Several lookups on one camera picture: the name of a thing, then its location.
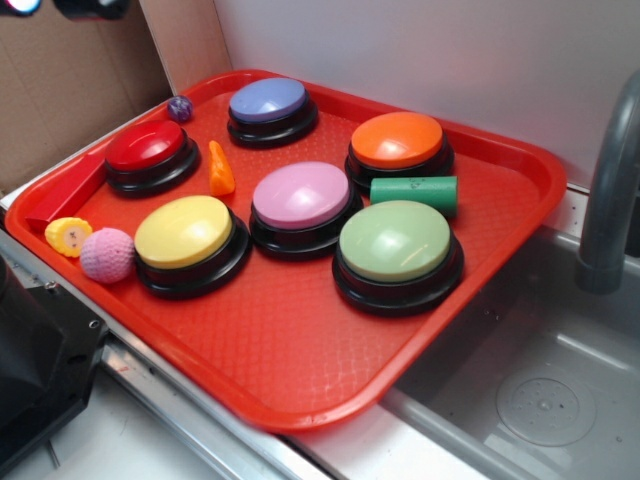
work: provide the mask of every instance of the white wall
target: white wall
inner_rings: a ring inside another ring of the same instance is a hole
[[[534,143],[588,186],[640,68],[638,0],[216,0],[261,68]]]

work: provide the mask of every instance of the sink drain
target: sink drain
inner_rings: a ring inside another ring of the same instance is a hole
[[[509,430],[545,447],[580,440],[596,418],[596,405],[587,387],[552,367],[521,370],[507,377],[496,404]]]

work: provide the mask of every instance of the pink knitted ball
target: pink knitted ball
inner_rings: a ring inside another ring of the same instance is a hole
[[[87,237],[80,251],[82,270],[92,280],[115,283],[134,268],[133,239],[122,230],[103,228]]]

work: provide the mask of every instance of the button top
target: button top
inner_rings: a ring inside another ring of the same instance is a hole
[[[268,122],[298,110],[305,101],[304,85],[291,78],[267,78],[238,90],[229,106],[244,122]]]
[[[180,125],[171,120],[151,120],[133,125],[111,140],[106,161],[116,170],[140,170],[166,160],[183,142]]]
[[[194,195],[151,212],[138,227],[134,244],[147,265],[182,268],[216,252],[231,230],[231,215],[224,203],[206,195]]]
[[[437,210],[394,200],[356,213],[342,228],[340,250],[347,266],[369,280],[414,280],[433,271],[449,251],[451,230]]]
[[[420,113],[387,113],[356,128],[351,145],[358,160],[370,167],[388,170],[413,167],[440,150],[442,126]]]
[[[271,172],[256,187],[253,206],[264,223],[301,230],[331,220],[349,201],[349,181],[338,167],[299,162]]]

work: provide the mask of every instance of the stainless steel sink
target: stainless steel sink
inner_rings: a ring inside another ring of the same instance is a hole
[[[640,478],[640,263],[597,296],[576,249],[540,229],[383,405],[490,478]]]

